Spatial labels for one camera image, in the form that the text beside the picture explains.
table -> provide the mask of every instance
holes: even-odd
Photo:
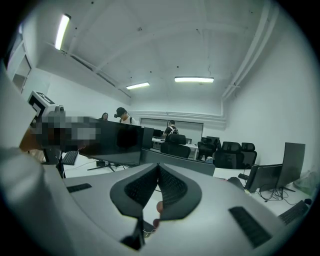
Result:
[[[89,159],[86,156],[78,155],[74,165],[64,165],[64,172],[66,178],[73,178],[73,177],[81,177],[81,176],[89,176],[89,175],[101,175],[101,174],[109,174],[112,173],[112,171],[106,167],[96,170],[88,170],[90,168],[95,168],[96,161],[94,159]],[[123,171],[124,168],[122,166],[115,168],[115,171]],[[243,169],[223,169],[223,168],[215,168],[213,177],[214,178],[222,178],[222,179],[229,179],[231,177],[238,177],[239,174],[243,174]],[[247,169],[245,171],[246,175],[250,174],[250,170]],[[240,179],[242,185],[245,185],[246,182],[243,179]],[[286,186],[288,189],[292,189],[295,192],[286,191],[288,194],[288,198],[286,200],[290,204],[296,204],[300,200],[304,200],[307,198],[310,198],[309,195],[303,193],[302,191],[296,189],[293,187],[292,184],[289,184]],[[143,209],[143,219],[147,221],[148,223],[152,224],[154,219],[159,218],[159,213],[157,212],[156,205],[159,201],[162,201],[162,194],[161,192],[154,191],[151,198],[149,199],[147,205]],[[265,198],[269,198],[271,195],[271,192],[269,191],[263,191],[262,195]],[[280,214],[284,213],[285,211],[289,210],[292,205],[288,204],[285,200],[280,201],[267,201],[263,198],[261,198],[258,193],[252,193],[248,195],[248,197],[252,197],[255,200],[257,200],[260,204],[265,206],[267,209],[269,209],[271,212],[273,212],[276,216],[279,216]]]
[[[160,144],[165,142],[163,139],[159,139],[159,138],[152,138],[152,141]],[[196,144],[185,144],[182,146],[187,146],[190,149],[195,150],[193,160],[197,160],[197,154],[198,154],[199,148]]]

tube light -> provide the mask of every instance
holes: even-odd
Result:
[[[145,87],[145,86],[150,86],[150,84],[148,82],[144,82],[144,83],[139,83],[139,84],[135,84],[135,85],[130,85],[130,86],[127,86],[126,88],[128,90],[131,90],[131,89],[135,89],[135,88],[139,88],[139,87]]]
[[[195,76],[176,76],[174,78],[174,81],[177,83],[180,82],[196,82],[196,83],[213,83],[214,78],[213,77],[195,77]]]
[[[56,35],[55,46],[54,46],[59,51],[61,49],[62,40],[64,39],[67,25],[68,25],[70,19],[71,19],[71,17],[67,14],[63,15],[61,18],[61,22],[60,22],[60,26],[58,29],[58,34]]]

black shirt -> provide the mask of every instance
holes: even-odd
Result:
[[[169,135],[173,131],[170,127],[172,127],[173,129],[177,129],[175,126],[169,126],[165,129],[164,134]]]

black cap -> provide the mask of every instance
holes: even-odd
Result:
[[[116,115],[118,118],[120,118],[125,112],[127,112],[123,107],[118,107],[116,110]]]

